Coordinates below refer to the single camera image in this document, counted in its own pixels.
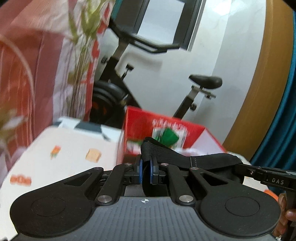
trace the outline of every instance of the open red box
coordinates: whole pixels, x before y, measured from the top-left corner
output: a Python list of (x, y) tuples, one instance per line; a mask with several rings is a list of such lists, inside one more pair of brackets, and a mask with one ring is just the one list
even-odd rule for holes
[(143, 140), (151, 137), (157, 128), (165, 127), (186, 132), (186, 137), (180, 140), (184, 149), (195, 148), (203, 155), (226, 152), (204, 126), (129, 106), (119, 139), (117, 164), (133, 162), (131, 160), (135, 159), (136, 155), (127, 149), (129, 140)]

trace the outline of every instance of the exercise bike seat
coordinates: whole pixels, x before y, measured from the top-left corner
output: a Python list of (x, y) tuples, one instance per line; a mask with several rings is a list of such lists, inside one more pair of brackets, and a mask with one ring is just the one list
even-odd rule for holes
[(217, 89), (222, 85), (222, 79), (216, 76), (192, 74), (189, 76), (189, 79), (205, 89)]

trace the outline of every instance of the black strap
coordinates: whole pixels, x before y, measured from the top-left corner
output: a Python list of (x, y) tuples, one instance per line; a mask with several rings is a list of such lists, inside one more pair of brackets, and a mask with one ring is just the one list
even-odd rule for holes
[(168, 163), (185, 169), (199, 167), (204, 170), (211, 170), (242, 163), (238, 157), (227, 153), (206, 156), (183, 156), (155, 139), (146, 137), (141, 145), (143, 162), (150, 161), (152, 155), (156, 157), (159, 164)]

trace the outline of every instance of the white table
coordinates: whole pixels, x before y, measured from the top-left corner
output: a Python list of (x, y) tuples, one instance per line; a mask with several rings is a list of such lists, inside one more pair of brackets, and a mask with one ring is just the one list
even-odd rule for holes
[[(59, 128), (63, 129), (69, 129), (68, 131), (75, 132), (78, 134), (83, 134), (84, 136), (88, 136), (88, 138), (102, 140), (108, 138), (112, 142), (118, 143), (121, 130), (111, 128), (108, 126), (101, 126), (102, 133), (89, 131), (89, 130), (82, 130), (77, 129), (75, 126), (80, 122), (80, 120), (77, 119), (71, 119), (71, 118), (60, 118), (60, 121), (62, 121), (59, 124)], [(249, 164), (249, 162), (243, 158), (240, 155), (237, 155), (245, 164)], [(42, 170), (44, 169), (44, 165), (41, 165), (40, 163), (37, 163), (38, 160), (32, 160), (30, 163), (28, 159), (23, 158), (23, 156), (17, 161), (17, 163), (13, 166), (13, 168), (8, 173), (6, 179), (3, 182), (3, 185), (0, 189), (0, 240), (2, 240), (4, 237), (7, 237), (8, 240), (11, 240), (16, 234), (16, 230), (14, 229), (14, 226), (10, 220), (9, 216), (9, 210), (10, 206), (13, 203), (13, 201), (21, 196), (22, 194), (35, 190), (37, 188), (40, 188), (42, 186), (48, 185), (50, 183), (62, 180), (64, 178), (67, 178), (71, 175), (83, 172), (85, 170), (88, 170), (94, 166), (97, 166), (95, 163), (87, 163), (84, 162), (83, 164), (79, 165), (79, 163), (75, 163), (72, 168), (68, 168), (66, 164), (64, 165), (56, 165), (54, 162), (52, 162), (52, 165), (47, 166), (45, 169), (47, 169), (47, 173), (54, 172), (55, 175), (47, 175), (47, 179), (44, 179), (42, 175), (39, 177), (36, 175), (36, 173), (42, 173)], [(109, 165), (109, 169), (112, 169), (116, 163), (112, 163)], [(32, 180), (31, 187), (24, 187), (24, 186), (17, 186), (17, 188), (11, 186), (10, 184), (10, 177), (14, 173), (24, 172), (25, 169), (32, 168), (33, 170), (30, 170), (30, 173), (35, 175), (34, 183)], [(255, 181), (251, 178), (245, 178), (244, 184), (247, 186), (251, 186), (253, 188), (256, 188), (258, 190), (264, 191), (267, 189), (267, 186), (260, 184), (258, 181)]]

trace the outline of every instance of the window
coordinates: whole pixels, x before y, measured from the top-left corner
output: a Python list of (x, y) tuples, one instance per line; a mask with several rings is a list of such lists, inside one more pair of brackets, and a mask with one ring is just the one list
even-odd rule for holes
[(117, 0), (112, 13), (124, 30), (188, 49), (202, 0)]

